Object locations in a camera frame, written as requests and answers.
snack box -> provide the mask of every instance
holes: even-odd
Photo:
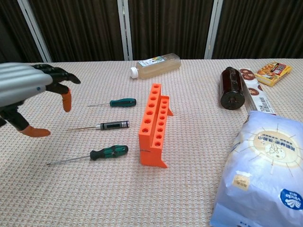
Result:
[[[239,69],[239,71],[247,112],[257,110],[268,114],[276,114],[253,72],[249,69]]]
[[[286,74],[290,73],[292,67],[278,62],[271,62],[255,73],[257,80],[263,84],[273,87]]]

dark brown bottle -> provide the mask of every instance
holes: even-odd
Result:
[[[240,73],[232,67],[227,67],[221,74],[220,97],[221,105],[228,110],[239,109],[245,102]]]

screwdriver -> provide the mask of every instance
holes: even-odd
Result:
[[[97,160],[98,158],[109,158],[109,157],[119,157],[122,155],[127,154],[128,152],[128,146],[126,145],[113,145],[109,148],[104,148],[99,151],[92,150],[89,155],[83,156],[83,157],[76,157],[76,158],[71,158],[63,161],[57,161],[57,162],[50,162],[47,163],[47,165],[53,165],[53,164],[58,164],[58,163],[63,163],[63,162],[68,162],[68,161],[73,161],[77,160],[80,158],[86,158],[90,157],[91,160]]]
[[[95,128],[96,130],[109,130],[109,129],[129,128],[129,121],[107,122],[107,123],[97,124],[96,126],[92,126],[92,127],[67,129],[66,131],[80,130],[80,129],[92,129],[92,128]]]
[[[137,100],[134,98],[123,98],[123,99],[119,99],[119,100],[111,100],[109,102],[109,105],[111,107],[130,107],[130,106],[134,106],[137,104]],[[97,106],[97,105],[107,105],[107,103],[103,103],[103,104],[96,104],[96,105],[88,105],[88,107],[92,107],[92,106]]]

white bag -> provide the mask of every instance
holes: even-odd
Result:
[[[214,227],[303,227],[303,124],[259,111],[234,141]]]

green screwdriver handle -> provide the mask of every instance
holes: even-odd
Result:
[[[99,151],[92,150],[89,155],[90,155],[90,159],[95,161],[98,158],[119,157],[125,155],[127,152],[128,152],[128,146],[114,145]]]
[[[134,98],[123,98],[119,100],[112,100],[109,102],[110,106],[119,106],[119,107],[130,107],[137,104],[137,100]]]

